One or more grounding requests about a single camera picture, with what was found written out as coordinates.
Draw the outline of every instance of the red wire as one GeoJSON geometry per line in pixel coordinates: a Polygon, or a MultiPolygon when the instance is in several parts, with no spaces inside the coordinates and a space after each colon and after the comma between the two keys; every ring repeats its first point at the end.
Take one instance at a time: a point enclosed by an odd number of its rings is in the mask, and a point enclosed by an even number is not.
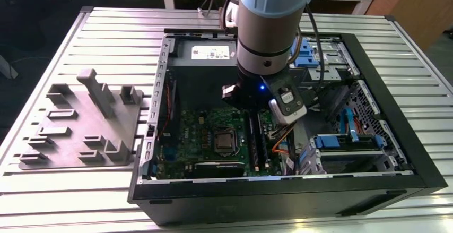
{"type": "Polygon", "coordinates": [[[159,136],[158,136],[158,140],[159,138],[162,137],[162,135],[164,134],[164,130],[167,128],[167,125],[168,125],[168,122],[171,121],[171,112],[172,112],[172,106],[171,106],[171,88],[167,84],[167,121],[166,121],[166,124],[164,124],[164,127],[163,127],[163,131],[160,132],[159,136]]]}

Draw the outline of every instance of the gray fixture plate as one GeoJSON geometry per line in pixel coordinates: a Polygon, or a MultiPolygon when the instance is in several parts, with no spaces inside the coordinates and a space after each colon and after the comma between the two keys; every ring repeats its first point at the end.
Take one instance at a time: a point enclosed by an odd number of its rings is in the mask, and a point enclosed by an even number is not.
{"type": "MultiPolygon", "coordinates": [[[[41,122],[39,131],[47,127],[69,127],[71,129],[70,135],[54,135],[53,148],[30,147],[27,153],[43,153],[49,159],[45,163],[19,164],[21,169],[46,169],[46,168],[74,168],[74,167],[99,167],[99,166],[124,166],[130,164],[130,158],[124,160],[113,161],[105,154],[105,146],[90,148],[83,142],[86,136],[103,136],[113,142],[115,147],[123,140],[128,150],[132,150],[135,130],[138,127],[138,120],[140,114],[140,103],[136,105],[124,105],[120,98],[120,91],[113,91],[115,101],[111,102],[115,111],[115,117],[106,119],[99,108],[94,104],[87,91],[74,91],[74,94],[67,94],[65,97],[70,105],[53,106],[47,110],[47,114],[58,109],[75,109],[78,118],[54,119],[47,116],[41,122]],[[103,159],[102,161],[83,162],[79,159],[81,152],[91,152],[98,150],[103,159]]],[[[138,90],[140,101],[143,98],[143,91],[138,90]]]]}

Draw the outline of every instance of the aluminum extrusion table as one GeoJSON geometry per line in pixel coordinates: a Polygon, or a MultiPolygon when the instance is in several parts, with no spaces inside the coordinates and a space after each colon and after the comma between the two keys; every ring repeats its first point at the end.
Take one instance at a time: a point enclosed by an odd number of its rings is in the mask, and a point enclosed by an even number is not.
{"type": "MultiPolygon", "coordinates": [[[[85,8],[0,146],[0,229],[18,232],[160,230],[139,207],[127,202],[132,164],[23,171],[15,154],[27,147],[23,138],[37,131],[37,119],[45,114],[41,109],[50,103],[45,96],[50,85],[67,82],[74,90],[83,89],[77,74],[89,67],[95,68],[97,79],[107,82],[113,90],[134,84],[144,91],[138,128],[138,135],[144,135],[163,30],[215,28],[218,17],[218,13],[212,13],[206,19],[190,10],[85,8]]],[[[453,186],[452,86],[399,23],[382,16],[323,14],[316,15],[316,21],[322,32],[356,34],[438,168],[453,186]]],[[[307,16],[300,26],[303,31],[312,31],[307,16]]],[[[140,139],[136,139],[135,149],[139,145],[140,139]]],[[[242,222],[180,229],[447,232],[453,229],[452,213],[453,187],[448,187],[366,217],[242,222]]]]}

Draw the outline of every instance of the white label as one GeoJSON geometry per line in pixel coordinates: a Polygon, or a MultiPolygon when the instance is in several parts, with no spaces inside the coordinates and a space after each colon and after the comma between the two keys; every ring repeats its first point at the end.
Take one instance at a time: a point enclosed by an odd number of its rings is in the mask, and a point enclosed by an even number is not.
{"type": "Polygon", "coordinates": [[[194,46],[192,59],[230,59],[230,47],[194,46]]]}
{"type": "Polygon", "coordinates": [[[287,158],[287,165],[288,165],[288,167],[291,168],[291,170],[295,169],[295,162],[291,160],[290,157],[287,158]]]}

